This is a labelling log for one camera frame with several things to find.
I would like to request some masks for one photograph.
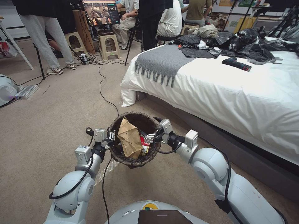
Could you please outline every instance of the brown paper bag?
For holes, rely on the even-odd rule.
[[[137,159],[142,150],[139,132],[125,117],[121,121],[117,137],[121,141],[125,156]]]

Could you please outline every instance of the bed frame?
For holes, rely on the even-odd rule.
[[[192,114],[149,94],[137,92],[137,99],[149,98],[170,109],[199,136],[221,148],[230,161],[277,193],[299,205],[299,166],[246,142]]]

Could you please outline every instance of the blanket fringe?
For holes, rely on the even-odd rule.
[[[161,76],[161,82],[160,84],[162,85],[164,82],[164,78],[165,76],[167,76],[167,82],[166,82],[166,86],[168,86],[170,79],[171,80],[171,88],[173,87],[173,83],[174,83],[174,76],[170,75],[170,74],[165,74],[159,71],[155,71],[152,68],[145,68],[144,66],[138,65],[137,61],[135,61],[135,72],[138,74],[141,74],[142,76],[144,76],[146,74],[146,77],[148,79],[150,79],[151,74],[153,75],[153,81],[157,82],[158,78]]]

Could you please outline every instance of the power drill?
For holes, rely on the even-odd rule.
[[[228,58],[222,61],[222,64],[230,65],[239,69],[242,69],[244,71],[250,71],[251,66],[237,62],[237,58]]]

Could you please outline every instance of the mattress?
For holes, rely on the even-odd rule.
[[[137,55],[120,84],[122,106],[135,103],[136,91],[145,92],[299,165],[299,58],[272,54],[281,64],[238,58],[250,72],[221,64],[226,56],[197,58],[179,69],[173,88],[137,74]]]

